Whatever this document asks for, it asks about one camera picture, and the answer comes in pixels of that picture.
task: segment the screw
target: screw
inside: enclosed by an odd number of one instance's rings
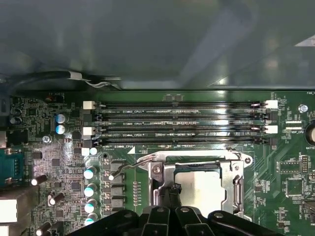
[[[249,157],[245,158],[245,163],[249,164],[251,162],[251,159]]]
[[[308,107],[304,104],[301,104],[299,107],[298,107],[298,110],[300,113],[304,113],[304,112],[307,112],[308,111]]]
[[[233,169],[238,171],[240,169],[240,167],[237,164],[233,164]]]
[[[182,212],[188,212],[189,209],[188,209],[187,207],[183,207],[183,208],[181,208],[181,211],[182,211]]]
[[[161,173],[161,167],[160,167],[160,166],[153,166],[152,172],[153,172],[154,174],[159,174],[159,173]]]
[[[223,218],[223,215],[222,215],[222,213],[217,212],[217,213],[215,213],[215,217],[216,218]]]
[[[50,143],[50,141],[51,141],[51,140],[50,140],[50,137],[47,136],[47,135],[45,135],[45,136],[42,138],[42,140],[43,140],[43,142],[46,143],[46,144],[47,144],[47,143]]]

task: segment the black capacitor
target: black capacitor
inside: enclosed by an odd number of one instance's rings
[[[61,201],[62,199],[64,199],[64,193],[59,192],[57,195],[55,195],[49,200],[49,203],[50,205],[54,206],[57,202]]]
[[[43,234],[49,230],[51,227],[51,223],[50,222],[45,222],[42,226],[38,227],[38,229],[36,230],[36,235],[37,236],[43,236]]]

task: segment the green circuit board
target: green circuit board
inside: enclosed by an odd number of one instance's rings
[[[87,202],[84,188],[90,183],[83,177],[87,165],[99,167],[100,174],[93,180],[99,186],[96,196],[99,219],[124,207],[141,214],[148,205],[148,173],[140,168],[125,171],[115,183],[117,187],[123,186],[124,198],[113,203],[111,191],[108,191],[112,187],[108,175],[114,168],[123,163],[133,164],[139,157],[159,150],[222,147],[219,143],[107,143],[97,155],[83,157],[78,151],[85,145],[83,138],[74,139],[72,136],[73,132],[81,133],[83,126],[90,125],[83,120],[83,101],[132,104],[277,100],[278,109],[273,111],[273,125],[278,126],[278,133],[261,134],[268,143],[232,144],[235,150],[254,158],[253,164],[244,170],[245,214],[253,222],[285,235],[306,236],[315,230],[315,222],[311,221],[308,211],[303,208],[304,200],[315,200],[315,147],[305,137],[307,126],[315,119],[313,91],[33,92],[28,97],[12,98],[13,107],[22,110],[23,123],[17,128],[29,130],[29,142],[24,145],[24,180],[30,181],[33,175],[40,174],[49,177],[40,187],[41,203],[32,214],[31,236],[46,221],[63,221],[65,234],[84,226],[87,217],[84,212]],[[307,111],[299,111],[302,104],[308,107]],[[57,114],[67,114],[69,117],[69,133],[66,135],[56,134]],[[120,125],[128,125],[125,122],[122,121]],[[42,141],[46,135],[51,137],[48,144]],[[34,152],[41,152],[42,158],[35,158]],[[54,207],[47,205],[47,195],[51,191],[65,193],[65,199]]]

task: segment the capacitor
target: capacitor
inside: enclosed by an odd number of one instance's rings
[[[96,155],[97,154],[97,148],[93,147],[90,149],[90,154],[91,155]]]
[[[22,114],[22,110],[19,108],[12,108],[10,113],[14,116],[19,117]]]
[[[36,235],[37,236],[43,236],[43,234],[49,230],[51,227],[51,223],[50,222],[45,222],[42,226],[38,227],[38,229],[36,230]]]
[[[84,171],[83,175],[86,179],[92,179],[96,175],[96,173],[97,169],[94,166],[90,166]]]
[[[90,224],[94,223],[97,220],[98,220],[98,216],[95,213],[90,213],[88,215],[87,219],[85,220],[84,225],[85,226],[90,225]]]
[[[66,134],[69,133],[69,127],[66,124],[60,124],[56,127],[57,134]]]
[[[89,199],[86,205],[84,206],[84,210],[86,213],[92,213],[97,207],[97,201],[95,199]]]
[[[61,201],[62,199],[64,199],[64,193],[59,192],[57,195],[55,195],[49,200],[49,203],[50,205],[54,206],[57,202]]]
[[[69,121],[69,116],[67,116],[65,114],[58,114],[58,115],[56,115],[55,120],[58,124],[67,123]]]
[[[97,186],[93,183],[88,184],[88,186],[84,189],[84,195],[86,197],[91,197],[97,191]]]
[[[22,124],[22,119],[20,117],[12,117],[10,119],[10,124],[14,124],[14,125]]]
[[[31,184],[33,186],[36,186],[36,185],[40,185],[42,184],[43,182],[47,181],[48,177],[47,175],[41,175],[41,176],[37,176],[36,178],[33,178],[31,180]]]

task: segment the microchip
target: microchip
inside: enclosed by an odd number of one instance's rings
[[[29,115],[29,117],[37,116],[37,109],[36,108],[29,108],[28,109],[28,115]]]
[[[109,181],[109,177],[108,176],[102,176],[102,180],[103,181]]]
[[[124,188],[123,187],[112,187],[111,188],[111,194],[114,195],[123,195],[124,194]]]
[[[255,192],[262,192],[262,186],[259,185],[259,186],[255,186]]]
[[[33,152],[31,154],[32,158],[33,159],[42,159],[43,158],[43,153],[40,152],[40,151],[36,151],[36,152]]]
[[[171,102],[173,101],[173,96],[170,96],[170,95],[164,96],[164,100],[167,102]]]
[[[110,165],[102,165],[102,168],[103,168],[104,170],[110,170]]]
[[[92,140],[84,140],[83,147],[84,148],[93,148]]]
[[[285,193],[288,197],[301,196],[303,194],[303,180],[301,178],[288,178]]]
[[[175,100],[175,101],[182,101],[182,100],[183,100],[183,96],[182,96],[182,95],[176,95],[176,96],[174,97],[174,100]]]
[[[123,199],[112,199],[112,208],[114,207],[123,207],[124,206],[124,200]]]
[[[73,110],[73,111],[71,111],[70,116],[73,118],[78,118],[78,117],[80,117],[80,111],[79,110]]]
[[[56,217],[63,217],[63,210],[56,210]]]
[[[93,121],[92,114],[84,114],[83,115],[83,122],[92,122],[92,121]]]
[[[111,211],[110,210],[104,210],[103,211],[103,215],[110,215],[111,214]]]
[[[111,199],[103,199],[103,204],[111,204]]]
[[[72,139],[73,140],[80,140],[81,139],[81,133],[79,131],[73,131],[72,132]]]
[[[284,222],[278,222],[278,228],[283,229],[285,227]]]
[[[61,183],[54,183],[54,187],[55,188],[60,188],[61,187]]]
[[[110,193],[111,192],[111,188],[103,188],[103,193]]]
[[[71,182],[72,190],[81,190],[81,184],[79,182]]]
[[[7,147],[27,144],[29,142],[29,131],[27,129],[7,131],[6,139]]]
[[[75,148],[73,149],[74,154],[81,154],[81,149],[80,148]]]
[[[52,159],[51,165],[52,166],[60,166],[60,159]]]
[[[119,175],[116,178],[114,178],[112,181],[110,181],[112,184],[120,184],[123,183],[124,175]]]
[[[118,168],[120,167],[120,166],[122,166],[124,164],[124,162],[123,161],[113,161],[112,163],[110,163],[110,170],[112,171],[112,172],[115,172],[116,170],[118,170]]]

